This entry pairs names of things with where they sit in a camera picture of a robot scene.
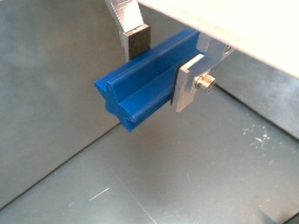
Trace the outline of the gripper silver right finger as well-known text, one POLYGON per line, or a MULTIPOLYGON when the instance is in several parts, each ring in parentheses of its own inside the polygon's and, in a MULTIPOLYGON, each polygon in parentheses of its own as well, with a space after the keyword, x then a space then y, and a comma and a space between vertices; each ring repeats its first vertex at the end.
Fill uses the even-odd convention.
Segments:
POLYGON ((197 91, 209 92, 217 79, 212 69, 232 55, 234 48, 206 34, 200 35, 197 49, 201 51, 179 68, 173 96, 177 112, 193 103, 197 91))

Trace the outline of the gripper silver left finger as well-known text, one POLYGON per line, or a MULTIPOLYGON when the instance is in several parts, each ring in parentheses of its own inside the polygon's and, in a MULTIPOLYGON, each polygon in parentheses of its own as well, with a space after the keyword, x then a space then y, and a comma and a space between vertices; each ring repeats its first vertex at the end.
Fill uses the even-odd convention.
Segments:
POLYGON ((131 60, 151 46, 151 27, 145 23, 137 0, 106 0, 107 7, 119 29, 126 59, 131 60))

